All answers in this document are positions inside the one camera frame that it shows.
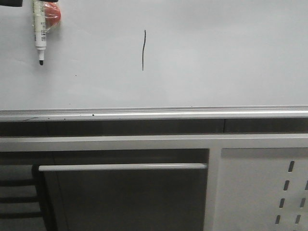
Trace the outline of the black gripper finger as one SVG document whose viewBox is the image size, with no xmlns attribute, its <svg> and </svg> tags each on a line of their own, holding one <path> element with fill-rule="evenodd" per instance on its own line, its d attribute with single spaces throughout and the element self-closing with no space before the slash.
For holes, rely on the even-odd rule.
<svg viewBox="0 0 308 231">
<path fill-rule="evenodd" d="M 0 6 L 22 7 L 23 0 L 0 0 Z"/>
</svg>

